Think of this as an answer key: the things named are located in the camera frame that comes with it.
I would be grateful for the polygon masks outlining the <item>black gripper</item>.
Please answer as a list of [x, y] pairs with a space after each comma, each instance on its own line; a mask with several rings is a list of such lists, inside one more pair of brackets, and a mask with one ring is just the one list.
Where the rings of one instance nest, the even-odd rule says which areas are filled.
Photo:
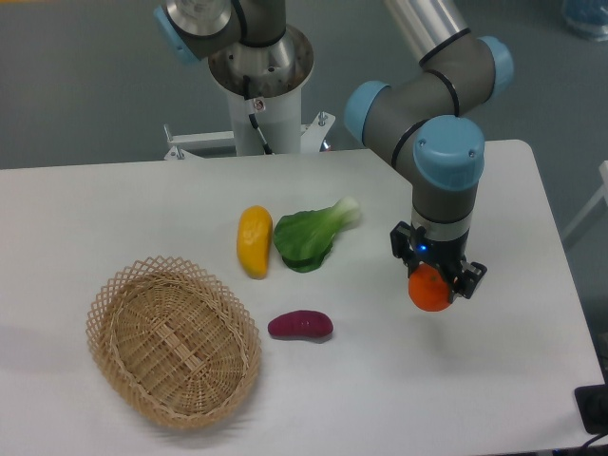
[[448, 300], [458, 297], [470, 299], [487, 273], [487, 267], [479, 262], [466, 261], [466, 242], [469, 231], [451, 240], [434, 240], [420, 226], [409, 226], [400, 221], [389, 234], [392, 254], [401, 259], [407, 268], [407, 277], [421, 263], [431, 266], [447, 283]]

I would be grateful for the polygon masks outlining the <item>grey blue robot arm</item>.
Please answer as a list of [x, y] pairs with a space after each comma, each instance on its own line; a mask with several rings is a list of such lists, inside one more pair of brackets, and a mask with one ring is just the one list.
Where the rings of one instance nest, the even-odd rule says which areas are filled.
[[[362, 84], [344, 123], [411, 184], [411, 220], [390, 234], [394, 255], [410, 271], [433, 267], [451, 298], [469, 298], [486, 272], [465, 254], [485, 139], [466, 113], [504, 91], [513, 60], [499, 40], [474, 36], [450, 1], [390, 1], [388, 9], [421, 73], [398, 87]], [[207, 62], [227, 96], [240, 156], [303, 150], [301, 89], [314, 52], [287, 23], [283, 2], [164, 1], [154, 15], [183, 62]]]

